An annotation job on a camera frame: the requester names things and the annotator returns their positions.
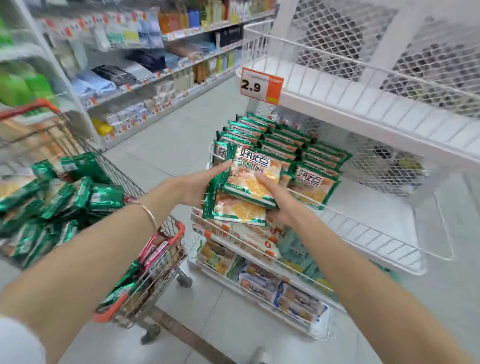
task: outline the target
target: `tile floor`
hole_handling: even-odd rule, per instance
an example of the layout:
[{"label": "tile floor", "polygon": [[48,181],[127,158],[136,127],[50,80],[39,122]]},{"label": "tile floor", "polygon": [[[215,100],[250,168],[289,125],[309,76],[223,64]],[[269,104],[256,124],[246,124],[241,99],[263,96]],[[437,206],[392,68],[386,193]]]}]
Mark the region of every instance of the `tile floor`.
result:
[{"label": "tile floor", "polygon": [[[245,110],[248,99],[238,89],[238,79],[229,79],[108,151],[107,157],[145,190],[170,176],[204,169],[215,130]],[[480,358],[477,345],[480,290],[474,278],[474,272],[478,272],[475,257],[479,256],[480,248],[472,238],[479,235],[475,224],[479,216],[475,209],[465,208],[468,194],[459,189],[462,182],[452,179],[451,183],[454,187],[447,189],[455,193],[447,194],[441,202],[450,206],[447,212],[452,221],[451,232],[459,237],[455,245],[458,259],[453,263],[432,259],[425,276],[406,279],[405,284],[458,336],[467,350]],[[480,191],[480,181],[476,183]],[[430,219],[429,208],[419,211],[419,218]],[[188,207],[178,206],[172,214],[188,224]],[[299,358],[305,364],[380,363],[347,316],[336,316],[335,338],[312,341],[202,273],[190,271],[187,265],[184,268],[193,278],[193,286],[184,289],[173,282],[157,305],[238,364],[246,364],[260,345],[272,352],[277,364],[298,362]],[[0,272],[0,288],[18,275],[1,261]],[[126,330],[113,324],[89,323],[61,363],[208,364],[166,330],[157,341],[146,346],[140,345],[143,333],[139,327]]]}]

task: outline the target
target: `bracelet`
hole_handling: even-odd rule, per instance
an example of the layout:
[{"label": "bracelet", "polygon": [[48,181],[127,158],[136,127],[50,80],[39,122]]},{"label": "bracelet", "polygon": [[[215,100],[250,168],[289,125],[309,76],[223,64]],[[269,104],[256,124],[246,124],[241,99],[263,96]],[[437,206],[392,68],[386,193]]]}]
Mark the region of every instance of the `bracelet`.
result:
[{"label": "bracelet", "polygon": [[155,217],[153,216],[153,214],[150,212],[150,210],[148,208],[146,208],[145,206],[143,206],[140,202],[138,202],[136,200],[129,201],[127,204],[128,205],[129,204],[137,204],[138,206],[140,206],[143,209],[143,211],[145,211],[148,214],[148,217],[150,218],[150,221],[152,222],[153,226],[155,227],[155,232],[158,231],[158,224],[156,223]]}]

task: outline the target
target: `caster wheel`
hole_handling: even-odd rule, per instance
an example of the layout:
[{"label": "caster wheel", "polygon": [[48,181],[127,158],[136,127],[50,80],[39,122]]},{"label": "caster wheel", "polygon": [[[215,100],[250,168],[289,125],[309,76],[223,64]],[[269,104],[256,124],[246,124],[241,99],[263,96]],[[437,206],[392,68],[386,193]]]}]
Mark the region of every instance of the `caster wheel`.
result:
[{"label": "caster wheel", "polygon": [[178,276],[177,281],[179,282],[180,286],[183,288],[190,288],[192,286],[193,280],[190,277],[182,277]]},{"label": "caster wheel", "polygon": [[147,330],[147,333],[142,336],[140,343],[142,345],[148,344],[154,341],[158,335],[160,335],[160,326],[152,326]]}]

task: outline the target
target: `cart handle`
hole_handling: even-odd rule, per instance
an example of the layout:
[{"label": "cart handle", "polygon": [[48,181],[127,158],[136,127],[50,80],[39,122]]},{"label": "cart handle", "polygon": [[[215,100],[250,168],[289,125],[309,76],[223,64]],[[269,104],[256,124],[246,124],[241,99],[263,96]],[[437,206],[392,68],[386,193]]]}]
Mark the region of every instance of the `cart handle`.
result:
[{"label": "cart handle", "polygon": [[[172,245],[172,244],[176,243],[178,241],[178,239],[180,239],[182,237],[182,235],[185,233],[185,225],[183,223],[181,223],[179,221],[175,221],[175,225],[177,226],[179,231],[174,235],[174,237],[172,239],[170,239],[169,245]],[[153,242],[153,237],[154,236],[152,236],[152,238],[150,239],[148,244],[151,244]],[[108,310],[106,310],[105,312],[103,312],[101,314],[93,315],[92,319],[95,322],[98,322],[98,323],[105,323],[105,322],[110,321],[112,319],[113,315],[115,315],[115,313],[120,309],[120,307],[128,299],[128,297],[129,297],[128,292],[125,292],[122,296],[120,296],[118,298],[118,300],[116,300],[114,302],[114,304],[112,306],[110,306],[108,308]]]},{"label": "cart handle", "polygon": [[40,109],[40,108],[47,108],[55,114],[60,113],[60,109],[57,108],[55,105],[53,105],[46,98],[38,98],[31,104],[22,105],[10,110],[0,111],[0,121],[13,118],[14,116],[23,115],[29,111]]}]

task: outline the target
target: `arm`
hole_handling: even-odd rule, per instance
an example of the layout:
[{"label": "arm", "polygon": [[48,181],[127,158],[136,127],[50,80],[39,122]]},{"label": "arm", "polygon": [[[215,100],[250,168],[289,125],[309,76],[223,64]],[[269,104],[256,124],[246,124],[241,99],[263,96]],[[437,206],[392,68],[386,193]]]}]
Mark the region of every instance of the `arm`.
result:
[{"label": "arm", "polygon": [[[200,206],[210,180],[230,164],[166,180],[139,202],[161,224],[177,204]],[[56,363],[154,230],[140,206],[125,206],[55,249],[5,287],[0,293],[0,313],[32,329],[45,346],[47,361]]]},{"label": "arm", "polygon": [[471,363],[456,340],[410,292],[326,227],[307,207],[263,175],[280,207],[340,302],[383,363]]}]

